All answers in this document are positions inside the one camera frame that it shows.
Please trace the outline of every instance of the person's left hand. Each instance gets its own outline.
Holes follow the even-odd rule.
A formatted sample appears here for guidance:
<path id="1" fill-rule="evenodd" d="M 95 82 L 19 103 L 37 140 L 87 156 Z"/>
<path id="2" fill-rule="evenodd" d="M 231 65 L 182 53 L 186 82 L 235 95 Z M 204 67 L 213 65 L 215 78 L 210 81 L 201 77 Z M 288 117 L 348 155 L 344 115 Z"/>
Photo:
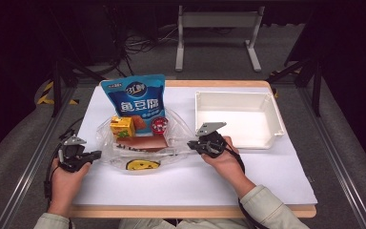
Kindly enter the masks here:
<path id="1" fill-rule="evenodd" d="M 59 159 L 56 158 L 51 165 L 51 169 L 54 172 L 51 180 L 52 199 L 48 213 L 68 218 L 70 216 L 72 201 L 79 192 L 82 179 L 91 168 L 91 164 L 89 162 L 85 163 L 75 173 L 67 172 L 58 166 Z"/>

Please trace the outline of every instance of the hand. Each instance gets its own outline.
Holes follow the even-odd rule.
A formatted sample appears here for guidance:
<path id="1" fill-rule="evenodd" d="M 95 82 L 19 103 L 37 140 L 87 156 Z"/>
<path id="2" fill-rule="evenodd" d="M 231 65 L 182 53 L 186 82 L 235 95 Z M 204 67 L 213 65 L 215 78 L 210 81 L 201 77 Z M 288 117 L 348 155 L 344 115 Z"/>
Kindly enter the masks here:
<path id="1" fill-rule="evenodd" d="M 56 158 L 51 165 L 52 174 L 52 199 L 48 213 L 56 214 L 65 218 L 70 217 L 71 204 L 82 184 L 82 179 L 91 168 L 90 163 L 85 163 L 75 173 L 63 170 Z"/>
<path id="2" fill-rule="evenodd" d="M 224 136 L 224 139 L 228 143 L 227 147 L 232 146 L 233 151 L 239 154 L 239 151 L 233 145 L 232 139 L 229 136 Z M 206 163 L 213 166 L 220 176 L 233 185 L 240 198 L 243 198 L 255 187 L 254 183 L 252 183 L 243 173 L 239 162 L 228 151 L 224 151 L 216 158 L 212 158 L 206 154 L 202 154 L 201 157 Z"/>

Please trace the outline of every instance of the white paper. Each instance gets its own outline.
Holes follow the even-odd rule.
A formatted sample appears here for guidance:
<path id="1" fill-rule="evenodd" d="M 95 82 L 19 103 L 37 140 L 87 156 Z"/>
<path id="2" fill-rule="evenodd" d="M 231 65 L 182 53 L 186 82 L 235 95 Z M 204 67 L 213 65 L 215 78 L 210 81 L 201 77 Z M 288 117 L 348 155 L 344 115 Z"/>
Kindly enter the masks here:
<path id="1" fill-rule="evenodd" d="M 167 87 L 165 106 L 179 114 L 194 133 L 197 91 L 266 93 L 268 88 Z M 115 113 L 100 87 L 96 87 L 78 136 L 87 140 L 86 152 L 97 150 L 96 128 Z M 285 204 L 316 204 L 295 148 L 285 134 L 268 150 L 241 150 L 246 175 L 263 184 Z M 158 169 L 123 171 L 95 161 L 73 202 L 78 205 L 121 206 L 237 206 L 233 188 L 199 155 L 189 155 Z"/>

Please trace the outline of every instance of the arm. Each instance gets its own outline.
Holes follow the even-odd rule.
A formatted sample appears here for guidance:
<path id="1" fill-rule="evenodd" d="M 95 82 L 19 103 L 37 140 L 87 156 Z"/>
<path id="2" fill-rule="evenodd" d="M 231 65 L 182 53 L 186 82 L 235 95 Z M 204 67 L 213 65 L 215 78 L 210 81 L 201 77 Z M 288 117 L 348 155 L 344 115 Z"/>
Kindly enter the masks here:
<path id="1" fill-rule="evenodd" d="M 34 229 L 69 228 L 69 216 L 72 200 L 76 197 L 82 179 L 89 171 L 91 164 L 85 165 L 75 173 L 70 173 L 58 167 L 58 158 L 51 165 L 52 174 L 52 201 L 47 213 L 43 214 L 34 226 Z"/>
<path id="2" fill-rule="evenodd" d="M 230 137 L 224 137 L 236 153 Z M 217 158 L 202 155 L 205 162 L 225 178 L 235 189 L 248 214 L 268 228 L 308 228 L 280 199 L 262 185 L 255 185 L 243 173 L 238 161 L 228 152 Z"/>

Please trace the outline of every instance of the sleeve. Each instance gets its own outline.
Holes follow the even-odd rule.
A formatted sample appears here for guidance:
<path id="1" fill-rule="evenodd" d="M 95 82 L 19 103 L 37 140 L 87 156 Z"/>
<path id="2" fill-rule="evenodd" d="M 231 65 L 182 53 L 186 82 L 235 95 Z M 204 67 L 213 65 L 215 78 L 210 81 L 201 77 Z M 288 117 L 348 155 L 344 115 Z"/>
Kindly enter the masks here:
<path id="1" fill-rule="evenodd" d="M 34 226 L 34 229 L 68 229 L 70 220 L 50 213 L 44 213 Z"/>
<path id="2" fill-rule="evenodd" d="M 240 202 L 253 219 L 268 228 L 308 228 L 263 185 L 257 185 Z"/>

